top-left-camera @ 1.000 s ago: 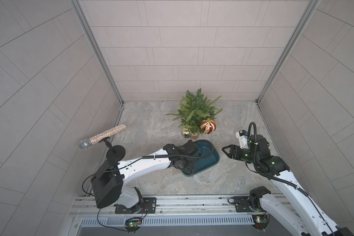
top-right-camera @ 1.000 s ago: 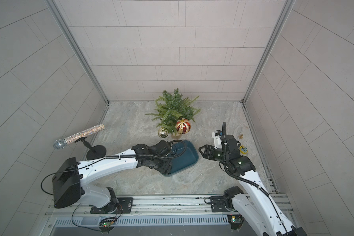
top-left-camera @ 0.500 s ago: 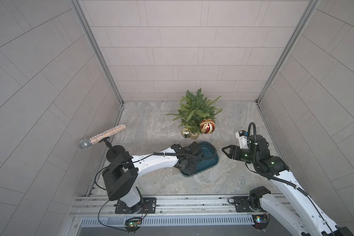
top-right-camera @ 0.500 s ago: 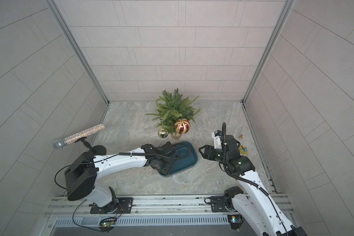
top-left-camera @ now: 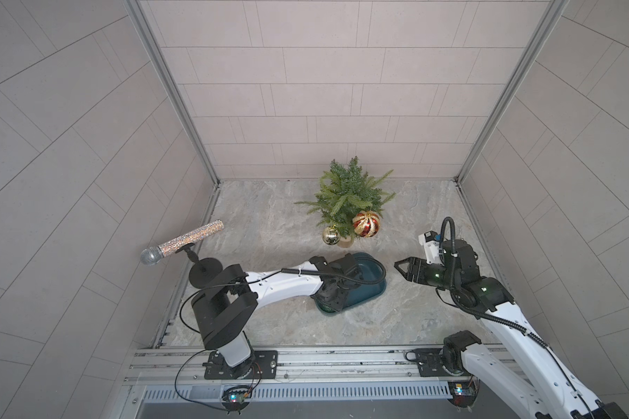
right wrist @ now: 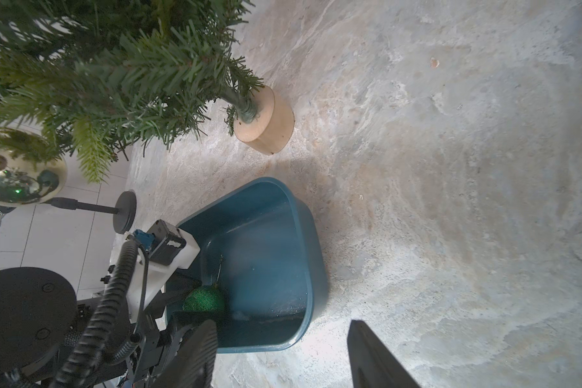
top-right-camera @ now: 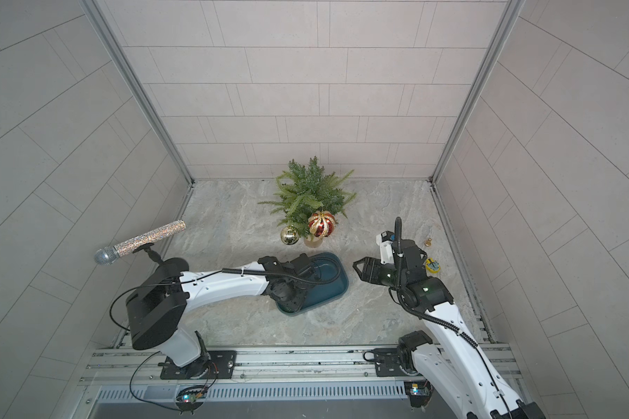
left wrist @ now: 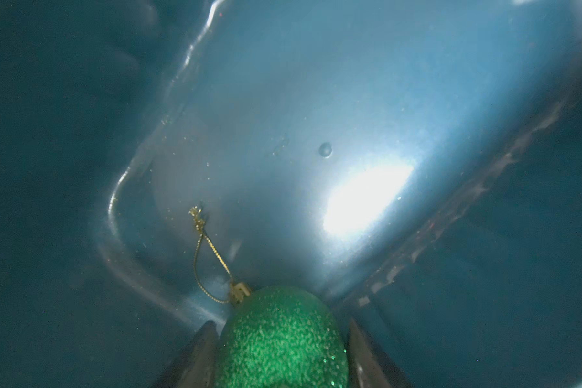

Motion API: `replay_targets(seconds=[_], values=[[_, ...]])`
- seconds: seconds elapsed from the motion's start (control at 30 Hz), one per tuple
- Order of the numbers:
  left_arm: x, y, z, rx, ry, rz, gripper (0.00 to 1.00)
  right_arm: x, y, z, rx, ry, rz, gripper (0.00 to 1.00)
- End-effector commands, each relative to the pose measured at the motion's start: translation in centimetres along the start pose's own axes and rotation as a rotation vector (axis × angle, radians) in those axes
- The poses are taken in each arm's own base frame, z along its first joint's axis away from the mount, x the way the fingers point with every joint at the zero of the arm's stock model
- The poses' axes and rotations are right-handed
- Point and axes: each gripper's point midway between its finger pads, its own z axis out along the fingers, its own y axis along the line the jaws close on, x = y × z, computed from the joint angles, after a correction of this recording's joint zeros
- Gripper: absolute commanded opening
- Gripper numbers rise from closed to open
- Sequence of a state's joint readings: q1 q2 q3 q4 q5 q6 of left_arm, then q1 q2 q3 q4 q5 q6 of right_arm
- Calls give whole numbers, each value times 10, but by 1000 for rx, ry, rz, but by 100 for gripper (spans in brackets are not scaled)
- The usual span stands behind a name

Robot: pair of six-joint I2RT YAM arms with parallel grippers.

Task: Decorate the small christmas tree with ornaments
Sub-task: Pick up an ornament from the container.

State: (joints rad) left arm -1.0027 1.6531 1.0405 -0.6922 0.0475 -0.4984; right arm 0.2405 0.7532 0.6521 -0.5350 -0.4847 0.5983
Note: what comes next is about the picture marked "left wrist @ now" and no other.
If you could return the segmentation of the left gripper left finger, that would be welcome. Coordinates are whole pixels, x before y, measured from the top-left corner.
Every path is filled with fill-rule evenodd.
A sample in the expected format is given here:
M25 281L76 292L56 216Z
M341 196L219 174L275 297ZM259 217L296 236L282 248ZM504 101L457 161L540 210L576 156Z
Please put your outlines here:
M154 388L213 387L219 335L207 321L152 384Z

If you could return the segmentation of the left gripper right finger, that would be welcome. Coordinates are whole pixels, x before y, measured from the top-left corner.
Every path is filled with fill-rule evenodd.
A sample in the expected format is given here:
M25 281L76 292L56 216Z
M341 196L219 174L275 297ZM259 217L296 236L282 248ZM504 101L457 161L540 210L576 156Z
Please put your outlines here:
M353 318L348 334L349 387L412 387L406 374Z

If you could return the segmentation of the green glitter ball ornament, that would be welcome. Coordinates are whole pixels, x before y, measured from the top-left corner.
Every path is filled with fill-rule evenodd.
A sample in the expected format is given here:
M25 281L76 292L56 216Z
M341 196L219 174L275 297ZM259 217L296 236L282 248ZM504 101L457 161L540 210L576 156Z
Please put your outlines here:
M349 358L331 310L293 286L251 290L229 278L225 299L198 287L234 312L221 332L216 387L346 387Z

